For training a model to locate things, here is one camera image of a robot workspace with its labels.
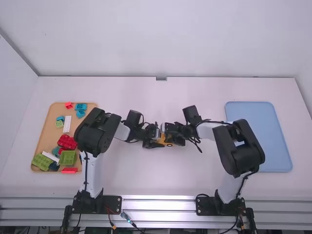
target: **green lego brick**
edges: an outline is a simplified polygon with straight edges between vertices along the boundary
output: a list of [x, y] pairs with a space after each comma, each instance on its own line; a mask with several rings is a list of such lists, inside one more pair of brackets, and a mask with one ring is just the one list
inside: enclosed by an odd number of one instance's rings
[[60, 155], [60, 165], [74, 165], [76, 162], [76, 152], [74, 150], [63, 150]]
[[31, 164], [35, 165], [38, 167], [40, 165], [41, 157], [44, 156], [43, 154], [37, 154], [34, 156], [33, 160], [31, 161]]
[[39, 167], [41, 170], [46, 172], [49, 169], [49, 166], [52, 162], [53, 160], [49, 159], [43, 154], [37, 154], [36, 156], [34, 156], [33, 160], [31, 161], [31, 164], [35, 165], [36, 167]]
[[62, 121], [62, 120], [56, 121], [56, 122], [55, 122], [55, 126], [56, 126], [57, 128], [62, 128], [62, 127], [64, 127], [63, 121]]

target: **toy block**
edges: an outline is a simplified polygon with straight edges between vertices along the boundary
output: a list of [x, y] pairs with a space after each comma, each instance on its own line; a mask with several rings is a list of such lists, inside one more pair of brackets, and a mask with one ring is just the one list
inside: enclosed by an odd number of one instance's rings
[[88, 105], [85, 103], [77, 103], [75, 105], [75, 111], [85, 111], [87, 110]]
[[77, 147], [77, 143], [73, 137], [70, 137], [67, 134], [63, 134], [58, 140], [58, 146], [68, 150], [74, 150]]
[[62, 120], [63, 122], [65, 121], [65, 116], [59, 116], [57, 117], [57, 121]]
[[75, 162], [76, 162], [76, 152], [74, 150], [62, 151], [59, 160], [60, 165], [74, 165]]
[[44, 156], [43, 154], [37, 154], [33, 160], [32, 164], [39, 167], [43, 171], [47, 171], [49, 169], [49, 165], [53, 162], [53, 160], [49, 159], [48, 157]]
[[54, 162], [57, 162], [57, 164], [59, 164], [59, 159], [57, 157], [55, 157], [53, 154], [47, 153], [45, 151], [43, 151], [42, 154], [44, 156], [48, 157], [49, 159], [53, 160]]
[[43, 156], [43, 155], [37, 154], [36, 156], [34, 156], [33, 160], [31, 161], [31, 164], [38, 167], [40, 165], [40, 162], [41, 162], [41, 156]]
[[66, 167], [62, 170], [62, 173], [63, 174], [75, 174], [77, 171], [78, 171], [78, 168], [76, 167], [72, 167], [72, 168]]
[[63, 133], [68, 133], [69, 132], [71, 121], [72, 121], [72, 116], [65, 116]]
[[52, 154], [53, 154], [55, 157], [57, 157], [57, 158], [60, 158], [59, 150], [60, 150], [60, 147], [59, 147], [59, 146], [55, 147], [55, 148], [52, 150]]
[[84, 111], [77, 111], [76, 112], [76, 116], [78, 117], [78, 118], [82, 118], [82, 117], [84, 117], [86, 115], [86, 113], [84, 112]]
[[57, 172], [59, 170], [59, 167], [60, 167], [60, 165], [58, 165], [57, 162], [52, 162], [49, 165], [49, 169], [54, 171], [54, 172]]
[[67, 149], [65, 149], [65, 148], [60, 148], [59, 150], [58, 150], [58, 155], [59, 155], [59, 157], [60, 157], [60, 155], [62, 154], [62, 151], [63, 150], [67, 150]]
[[62, 128], [62, 127], [64, 127], [64, 123], [63, 123], [62, 120], [58, 120], [58, 121], [55, 122], [55, 126], [57, 128]]
[[73, 105], [72, 105], [72, 103], [69, 101], [69, 102], [65, 103], [65, 107], [66, 107], [67, 109], [70, 109], [70, 108], [73, 108]]

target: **blue lego brick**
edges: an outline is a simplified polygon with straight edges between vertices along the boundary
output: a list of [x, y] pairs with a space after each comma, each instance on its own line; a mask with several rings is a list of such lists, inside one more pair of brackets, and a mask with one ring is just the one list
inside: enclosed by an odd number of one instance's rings
[[65, 116], [59, 116], [57, 117], [57, 121], [62, 120], [63, 122], [65, 121]]
[[85, 111], [87, 110], [88, 105], [85, 103], [77, 103], [75, 106], [75, 111]]
[[57, 165], [57, 162], [52, 162], [52, 163], [49, 165], [49, 169], [52, 170], [52, 171], [57, 172], [57, 171], [59, 170], [59, 166]]
[[76, 112], [76, 116], [78, 117], [78, 118], [82, 118], [82, 117], [84, 117], [86, 115], [86, 113], [84, 112], [84, 111], [77, 111]]
[[55, 148], [52, 150], [52, 154], [53, 154], [55, 157], [57, 157], [57, 158], [60, 158], [59, 149], [60, 149], [60, 147], [57, 146], [57, 147], [55, 147]]

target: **black mounting bracket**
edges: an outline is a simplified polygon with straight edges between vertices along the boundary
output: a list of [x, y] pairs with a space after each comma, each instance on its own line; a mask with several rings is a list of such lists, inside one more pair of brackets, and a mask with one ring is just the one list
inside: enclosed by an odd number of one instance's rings
[[78, 192], [74, 197], [72, 214], [120, 214], [122, 197], [102, 193], [103, 190], [96, 198], [92, 198], [88, 196], [89, 193]]
[[238, 198], [229, 204], [224, 204], [216, 197], [200, 196], [195, 200], [198, 216], [246, 216], [245, 200]]

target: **blue tray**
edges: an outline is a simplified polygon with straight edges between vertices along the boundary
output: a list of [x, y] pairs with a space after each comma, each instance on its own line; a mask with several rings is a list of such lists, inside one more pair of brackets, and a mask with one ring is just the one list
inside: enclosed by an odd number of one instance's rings
[[228, 121], [244, 118], [250, 124], [264, 153], [260, 172], [289, 172], [293, 168], [274, 106], [269, 102], [230, 101], [225, 105]]

